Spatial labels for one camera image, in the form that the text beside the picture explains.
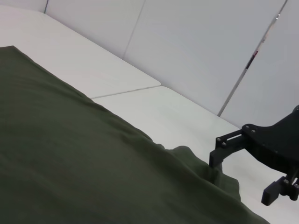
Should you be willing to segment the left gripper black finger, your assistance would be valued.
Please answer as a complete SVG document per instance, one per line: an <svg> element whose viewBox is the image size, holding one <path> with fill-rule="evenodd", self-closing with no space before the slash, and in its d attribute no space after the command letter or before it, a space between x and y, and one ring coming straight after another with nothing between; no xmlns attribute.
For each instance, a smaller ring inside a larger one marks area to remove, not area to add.
<svg viewBox="0 0 299 224"><path fill-rule="evenodd" d="M299 175L282 176L264 189L261 203L270 206L279 195L288 196L292 201L299 197Z"/></svg>
<svg viewBox="0 0 299 224"><path fill-rule="evenodd" d="M209 166L215 168L222 164L231 154L244 149L245 137L242 130L217 137L215 140L215 149L209 155Z"/></svg>

